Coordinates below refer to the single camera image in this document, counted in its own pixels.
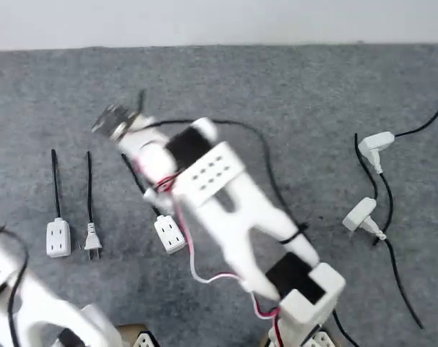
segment gray carpet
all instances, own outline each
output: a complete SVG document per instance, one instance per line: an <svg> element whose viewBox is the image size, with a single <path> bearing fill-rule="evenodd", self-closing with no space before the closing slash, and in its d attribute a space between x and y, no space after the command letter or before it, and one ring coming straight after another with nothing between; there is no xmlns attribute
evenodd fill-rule
<svg viewBox="0 0 438 347"><path fill-rule="evenodd" d="M89 48L0 53L0 208L27 241L31 268L61 297L97 303L116 324L145 322L162 346L256 346L269 327L233 281L192 280L188 251L168 256L116 148L90 133L109 103L134 105L147 88L159 119L214 116L252 123L266 134L278 183L295 216L310 222L322 258L348 286L338 313L361 346L438 346L438 121L382 154L395 195L390 239L420 331L396 288L384 244L341 221L372 188L353 152L362 138L424 123L438 107L438 46ZM166 127L174 134L180 127ZM259 185L275 201L252 135L223 128ZM57 149L63 216L74 252L49 259L45 228L54 218L50 149ZM104 243L89 262L84 241L85 152L94 160L94 214ZM383 224L380 185L374 218ZM198 271L227 268L218 248L193 228ZM283 254L254 237L263 268Z"/></svg>

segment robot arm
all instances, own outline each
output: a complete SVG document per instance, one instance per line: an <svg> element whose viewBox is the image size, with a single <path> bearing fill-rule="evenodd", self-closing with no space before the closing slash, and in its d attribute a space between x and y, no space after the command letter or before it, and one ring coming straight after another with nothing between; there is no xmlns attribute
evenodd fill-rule
<svg viewBox="0 0 438 347"><path fill-rule="evenodd" d="M305 235L268 200L237 154L219 140L209 119L192 122L171 139L151 124L153 120L142 114L111 106L94 130L116 142L152 185L177 175L171 191L174 203L188 208L218 243L244 290L279 301L278 324L285 347L317 346L312 336L335 307L344 278L320 263ZM225 209L218 198L224 192L233 202L233 211ZM173 214L162 196L149 201L167 206ZM283 243L293 256L287 254L268 273L262 272L249 240L252 229ZM269 336L276 341L273 329Z"/></svg>
<svg viewBox="0 0 438 347"><path fill-rule="evenodd" d="M13 346L7 305L21 264L0 241L0 344ZM41 347L40 329L47 324L70 329L86 346L125 347L116 328L95 306L82 311L61 300L31 271L26 270L15 296L21 307L14 314L14 326L22 347Z"/></svg>

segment power plug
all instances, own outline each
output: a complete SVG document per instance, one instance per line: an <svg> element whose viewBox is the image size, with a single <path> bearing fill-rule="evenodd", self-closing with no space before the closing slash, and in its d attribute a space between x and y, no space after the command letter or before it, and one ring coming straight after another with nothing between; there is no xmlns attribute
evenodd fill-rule
<svg viewBox="0 0 438 347"><path fill-rule="evenodd" d="M362 228L374 234L380 240L385 240L386 235L370 217L376 206L377 201L375 199L371 197L363 198L343 219L343 225L351 232L354 232L357 228Z"/></svg>
<svg viewBox="0 0 438 347"><path fill-rule="evenodd" d="M95 224L90 222L87 224L87 237L84 245L84 249L89 251L89 260L92 259L90 255L92 251L95 251L97 253L97 258L100 258L100 248L102 248L102 244L95 233Z"/></svg>
<svg viewBox="0 0 438 347"><path fill-rule="evenodd" d="M391 146L394 139L395 137L392 132L380 132L379 134L365 137L358 144L358 150L373 165L377 174L383 172L379 160L379 152Z"/></svg>
<svg viewBox="0 0 438 347"><path fill-rule="evenodd" d="M159 215L154 226L168 254L177 252L185 246L184 235L170 215Z"/></svg>
<svg viewBox="0 0 438 347"><path fill-rule="evenodd" d="M72 252L71 233L66 220L58 217L47 224L46 253L49 257L66 257Z"/></svg>

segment black cable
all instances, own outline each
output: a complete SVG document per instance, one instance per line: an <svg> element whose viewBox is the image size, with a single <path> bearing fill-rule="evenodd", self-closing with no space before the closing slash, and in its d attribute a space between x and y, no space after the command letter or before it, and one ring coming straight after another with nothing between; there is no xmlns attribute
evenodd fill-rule
<svg viewBox="0 0 438 347"><path fill-rule="evenodd" d="M348 340L352 346L359 347L358 343L355 342L355 340L352 339L351 336L349 336L349 334L346 332L346 330L344 330L344 327L341 325L340 318L339 318L338 313L336 312L335 309L333 310L333 318L335 318L335 323L338 326L338 329L340 330L341 334L343 334L343 336L345 337L345 339Z"/></svg>
<svg viewBox="0 0 438 347"><path fill-rule="evenodd" d="M140 132L140 131L145 130L145 129L149 129L149 128L153 128L153 127L160 127L160 126L166 125L166 124L192 123L195 120L196 119L172 119L172 120L167 120L167 121L157 121L155 123L149 124L146 127L143 127L140 129L129 130L129 132ZM271 156L270 156L270 146L269 146L267 140L265 139L265 136L263 135L263 133L261 133L261 131L259 131L255 127L252 127L251 125L248 125L246 123L242 123L240 121L232 121L232 120L227 120L227 119L212 119L212 121L216 124L237 125L239 127L245 128L245 129L253 132L255 135L257 135L257 137L259 138L259 141L262 144L262 150L264 151L265 168L267 171L267 175L269 176L270 185L272 187L272 190L274 191L275 196L277 197L279 203L282 205L286 214L293 220L295 225L298 227L299 232L303 233L304 230L307 229L307 224L299 223L297 221L297 219L294 218L293 213L291 212L291 209L290 209L288 203L286 202L285 198L283 197L283 195L280 192L280 189L278 188L277 181L275 179L275 174L274 174L274 171L272 168L272 161L271 161ZM298 235L298 233L295 234L294 236L292 236L289 240L294 239L294 237L296 237L297 235Z"/></svg>
<svg viewBox="0 0 438 347"><path fill-rule="evenodd" d="M415 310L413 309L412 304L410 303L410 301L407 298L407 295L405 294L405 289L404 289L404 287L402 285L402 281L400 280L400 277L399 277L398 265L396 263L394 248L392 248L391 241L389 239L385 239L385 243L386 243L387 248L390 251L392 270L394 271L394 277L395 277L396 283L398 284L400 295L402 296L402 299L404 300L405 305L407 306L408 311L411 313L416 324L420 327L420 329L424 329L423 323L421 322L418 315L415 313Z"/></svg>
<svg viewBox="0 0 438 347"><path fill-rule="evenodd" d="M145 194L145 192L147 191L146 188L144 188L144 186L142 185L142 182L139 180L139 177L137 176L134 168L132 167L131 162L129 161L127 155L125 155L124 153L121 154L121 158L123 159L123 162L126 164L127 168L129 169L129 171L131 172L132 178L134 179L135 184L139 187L140 192L142 193L142 195ZM159 211L159 209L157 209L155 206L151 205L153 212L155 212L155 214L157 216L161 215L161 212Z"/></svg>
<svg viewBox="0 0 438 347"><path fill-rule="evenodd" d="M369 180L372 183L373 194L374 194L373 198L376 200L378 198L378 186L377 186L376 181L373 178L372 173L370 172L369 168L366 166L366 164L364 162L364 159L362 159L361 151L358 150L358 137L357 137L357 133L354 134L354 150L356 151L358 162L361 164L363 170L365 171L365 174L369 177Z"/></svg>
<svg viewBox="0 0 438 347"><path fill-rule="evenodd" d="M144 113L145 108L145 89L139 91L139 97L137 99L137 112Z"/></svg>
<svg viewBox="0 0 438 347"><path fill-rule="evenodd" d="M431 125L431 123L436 120L437 117L438 117L438 109L437 109L436 113L430 118L430 120L428 120L421 127L418 127L418 128L411 130L409 132L401 132L400 134L395 135L395 137L401 137L404 135L415 134L416 132L420 132L421 130L429 127Z"/></svg>
<svg viewBox="0 0 438 347"><path fill-rule="evenodd" d="M23 248L23 252L25 253L25 258L23 260L22 267L20 268L20 271L18 272L17 279L12 287L12 291L10 292L9 296L9 302L7 304L7 314L8 314L8 320L9 320L9 329L10 329L10 336L12 337L12 344L14 347L20 347L20 342L18 340L17 335L17 329L15 328L15 321L14 321L14 299L15 294L17 293L18 287L20 286L23 276L25 275L26 268L28 266L28 261L30 259L30 254L28 252L26 243L15 233L5 229L5 226L0 226L0 234L6 234L8 237L14 239L17 241L20 246Z"/></svg>
<svg viewBox="0 0 438 347"><path fill-rule="evenodd" d="M59 185L57 183L57 153L54 149L51 150L52 156L52 173L53 173L53 187L55 189L55 209L57 212L57 217L61 217L60 212L60 199L59 199Z"/></svg>
<svg viewBox="0 0 438 347"><path fill-rule="evenodd" d="M387 229L390 227L391 220L392 220L392 214L394 213L394 199L392 198L392 192L391 187L387 183L386 177L384 173L380 173L379 176L381 177L381 180L383 180L383 183L385 184L386 191L387 191L387 198L389 200L389 211L387 213L387 220L386 223L383 225L382 232L386 233ZM378 243L379 239L376 238L375 241L373 241L373 245L375 246Z"/></svg>
<svg viewBox="0 0 438 347"><path fill-rule="evenodd" d="M92 217L92 158L90 152L86 153L87 158L87 214L89 215L89 223L93 223Z"/></svg>

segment white wall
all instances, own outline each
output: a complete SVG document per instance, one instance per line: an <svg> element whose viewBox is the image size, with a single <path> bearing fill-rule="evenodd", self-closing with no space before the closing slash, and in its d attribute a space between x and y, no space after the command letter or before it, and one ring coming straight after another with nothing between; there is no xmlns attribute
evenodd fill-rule
<svg viewBox="0 0 438 347"><path fill-rule="evenodd" d="M438 42L438 0L0 0L0 50Z"/></svg>

